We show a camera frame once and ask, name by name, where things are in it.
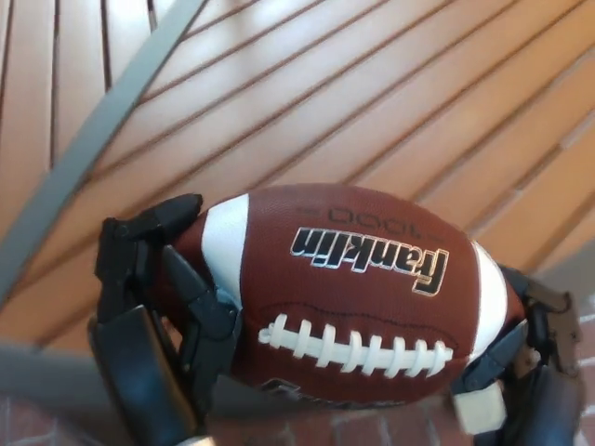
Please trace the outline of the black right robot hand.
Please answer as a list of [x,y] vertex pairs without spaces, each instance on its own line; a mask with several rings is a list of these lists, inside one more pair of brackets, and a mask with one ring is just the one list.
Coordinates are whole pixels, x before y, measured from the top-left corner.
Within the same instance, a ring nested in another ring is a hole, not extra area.
[[525,318],[451,386],[458,423],[476,445],[571,445],[586,405],[573,297],[517,269],[502,271]]

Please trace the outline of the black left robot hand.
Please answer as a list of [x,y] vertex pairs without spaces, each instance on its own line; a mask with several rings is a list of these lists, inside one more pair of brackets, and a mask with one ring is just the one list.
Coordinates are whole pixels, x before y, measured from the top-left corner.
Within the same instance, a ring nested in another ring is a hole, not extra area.
[[[184,194],[102,223],[95,266],[101,289],[89,344],[137,445],[191,445],[206,436],[213,388],[230,371],[241,333],[242,311],[221,301],[172,245],[202,204],[201,195]],[[158,270],[186,315],[179,348],[149,300]]]

